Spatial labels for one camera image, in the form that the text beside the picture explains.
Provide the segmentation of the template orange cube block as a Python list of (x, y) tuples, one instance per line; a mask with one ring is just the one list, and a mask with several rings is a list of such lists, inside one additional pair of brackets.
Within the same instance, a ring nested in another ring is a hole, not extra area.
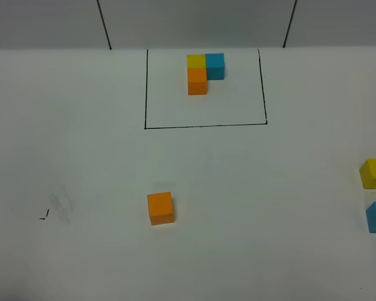
[(207, 72), (206, 68), (187, 69), (188, 95), (207, 95)]

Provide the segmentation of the template yellow cube block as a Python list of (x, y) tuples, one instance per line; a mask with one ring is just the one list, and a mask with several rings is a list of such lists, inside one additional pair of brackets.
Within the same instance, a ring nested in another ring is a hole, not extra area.
[(188, 68), (206, 68), (205, 54), (187, 55), (187, 67)]

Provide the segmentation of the template blue cube block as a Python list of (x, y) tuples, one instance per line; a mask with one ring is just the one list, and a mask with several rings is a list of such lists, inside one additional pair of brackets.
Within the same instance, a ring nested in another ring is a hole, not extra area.
[(206, 53), (206, 73), (208, 80), (223, 80), (225, 77), (225, 61), (223, 53)]

